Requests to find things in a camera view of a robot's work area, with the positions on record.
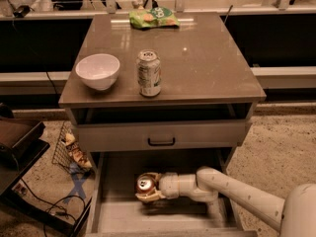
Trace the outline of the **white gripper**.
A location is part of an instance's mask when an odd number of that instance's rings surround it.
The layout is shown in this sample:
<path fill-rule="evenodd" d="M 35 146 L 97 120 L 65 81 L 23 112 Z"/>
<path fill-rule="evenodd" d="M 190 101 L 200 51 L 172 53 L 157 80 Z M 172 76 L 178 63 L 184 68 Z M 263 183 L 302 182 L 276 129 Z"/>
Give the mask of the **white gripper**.
<path fill-rule="evenodd" d="M 152 190 L 148 193 L 136 193 L 135 196 L 142 202 L 149 203 L 159 199 L 173 199 L 180 195 L 179 175 L 177 173 L 155 173 L 147 172 L 138 177 L 138 180 L 149 178 L 155 182 L 159 181 L 159 191 Z"/>

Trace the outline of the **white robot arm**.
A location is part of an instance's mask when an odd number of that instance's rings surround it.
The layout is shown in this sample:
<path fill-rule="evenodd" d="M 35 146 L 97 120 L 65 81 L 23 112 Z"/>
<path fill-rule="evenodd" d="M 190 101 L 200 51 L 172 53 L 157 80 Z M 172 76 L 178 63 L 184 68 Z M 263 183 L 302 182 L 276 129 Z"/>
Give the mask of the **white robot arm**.
<path fill-rule="evenodd" d="M 144 173 L 135 181 L 135 195 L 143 202 L 179 197 L 213 202 L 224 195 L 268 224 L 279 237 L 316 237 L 315 184 L 299 185 L 280 198 L 203 166 L 194 174 Z"/>

